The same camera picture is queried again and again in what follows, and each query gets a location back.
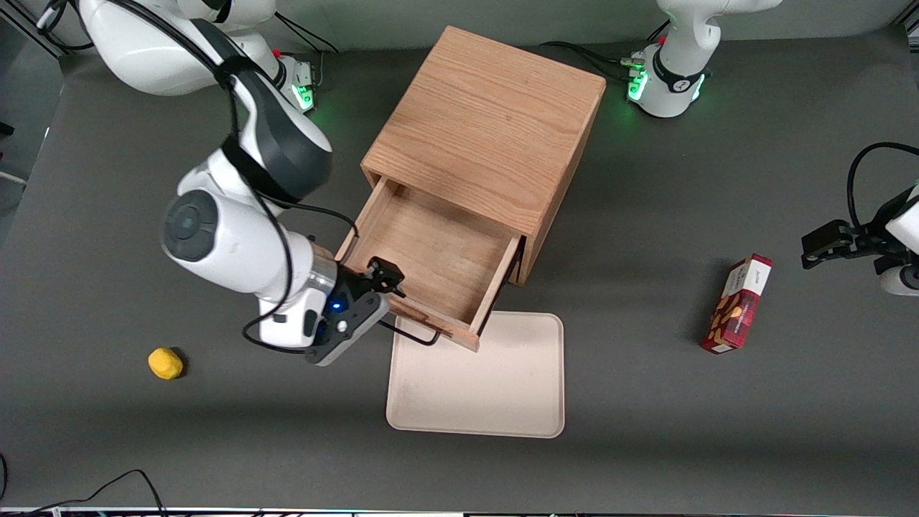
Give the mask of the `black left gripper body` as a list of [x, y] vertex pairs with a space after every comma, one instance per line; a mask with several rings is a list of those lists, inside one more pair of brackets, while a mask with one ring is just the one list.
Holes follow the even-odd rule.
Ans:
[[895, 239], [886, 225], [853, 225], [851, 236], [851, 259], [864, 256], [895, 258]]

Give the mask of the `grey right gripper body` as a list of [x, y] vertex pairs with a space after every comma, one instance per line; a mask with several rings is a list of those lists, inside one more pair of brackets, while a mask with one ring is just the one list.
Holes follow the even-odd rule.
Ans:
[[312, 340], [305, 349], [308, 363], [330, 365], [377, 324], [390, 311], [387, 292], [374, 289], [365, 272], [340, 267], [321, 311], [308, 307], [305, 312], [305, 336]]

